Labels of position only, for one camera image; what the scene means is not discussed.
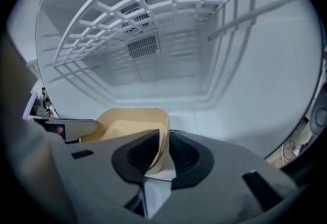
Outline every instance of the beige container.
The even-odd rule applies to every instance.
[[[151,107],[111,108],[102,113],[97,121],[98,131],[81,138],[81,142],[109,140],[148,129],[159,129],[159,151],[147,174],[160,171],[169,150],[169,119],[166,111]]]

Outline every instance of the white plastic shelf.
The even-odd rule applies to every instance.
[[[68,25],[53,67],[125,47],[180,22],[201,25],[229,0],[88,0]]]

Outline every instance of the white chamber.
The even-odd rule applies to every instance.
[[[61,118],[160,107],[170,128],[268,156],[322,62],[310,0],[42,0],[37,59]]]

